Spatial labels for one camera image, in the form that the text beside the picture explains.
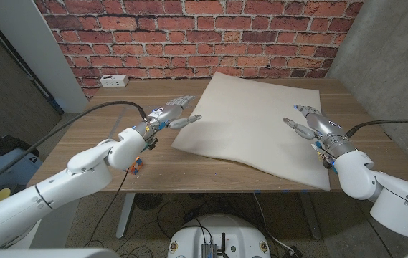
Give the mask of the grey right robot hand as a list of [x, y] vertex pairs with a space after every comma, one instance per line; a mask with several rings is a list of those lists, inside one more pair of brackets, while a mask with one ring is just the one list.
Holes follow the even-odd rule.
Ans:
[[338, 123], [322, 115], [314, 107], [295, 104], [294, 108], [303, 114], [308, 126], [298, 124], [289, 118], [283, 118], [283, 122], [299, 136], [308, 140], [319, 140], [322, 149], [334, 159], [356, 151], [354, 145], [344, 138], [344, 131]]

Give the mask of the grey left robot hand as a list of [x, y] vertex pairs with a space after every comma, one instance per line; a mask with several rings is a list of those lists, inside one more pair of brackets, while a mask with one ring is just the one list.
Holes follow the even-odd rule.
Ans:
[[134, 126], [133, 129], [140, 133], [145, 141], [148, 141], [164, 128], [181, 129], [200, 120], [201, 115], [180, 118], [183, 109], [194, 98], [193, 95], [185, 95], [168, 101], [165, 105], [153, 109], [147, 118]]

